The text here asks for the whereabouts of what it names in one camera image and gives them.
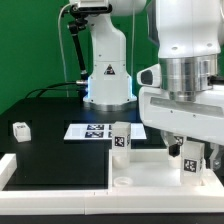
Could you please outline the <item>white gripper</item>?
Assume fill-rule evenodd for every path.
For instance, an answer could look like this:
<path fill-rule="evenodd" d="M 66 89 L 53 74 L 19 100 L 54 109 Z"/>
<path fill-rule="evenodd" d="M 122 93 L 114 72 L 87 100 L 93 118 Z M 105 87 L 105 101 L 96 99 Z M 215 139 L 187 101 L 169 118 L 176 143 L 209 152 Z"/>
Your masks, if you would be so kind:
<path fill-rule="evenodd" d="M 214 85 L 199 92 L 195 102 L 176 102 L 160 88 L 158 64 L 139 71 L 137 82 L 141 85 L 138 96 L 140 119 L 145 126 L 163 130 L 161 137 L 169 155 L 180 155 L 182 136 L 210 142 L 210 168 L 220 169 L 224 155 L 224 86 Z"/>

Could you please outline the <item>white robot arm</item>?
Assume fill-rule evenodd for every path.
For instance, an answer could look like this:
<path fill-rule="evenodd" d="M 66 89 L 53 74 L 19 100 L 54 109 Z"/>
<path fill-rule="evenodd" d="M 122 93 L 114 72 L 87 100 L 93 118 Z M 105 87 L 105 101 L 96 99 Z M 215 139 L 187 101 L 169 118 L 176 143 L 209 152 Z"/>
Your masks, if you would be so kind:
<path fill-rule="evenodd" d="M 111 18 L 147 11 L 148 38 L 158 63 L 137 74 L 144 125 L 159 129 L 172 154 L 186 137 L 211 144 L 210 167 L 224 154 L 224 78 L 218 56 L 224 45 L 224 0 L 69 0 L 70 13 L 92 35 L 94 70 L 84 105 L 122 108 L 131 98 L 125 75 L 125 37 Z"/>

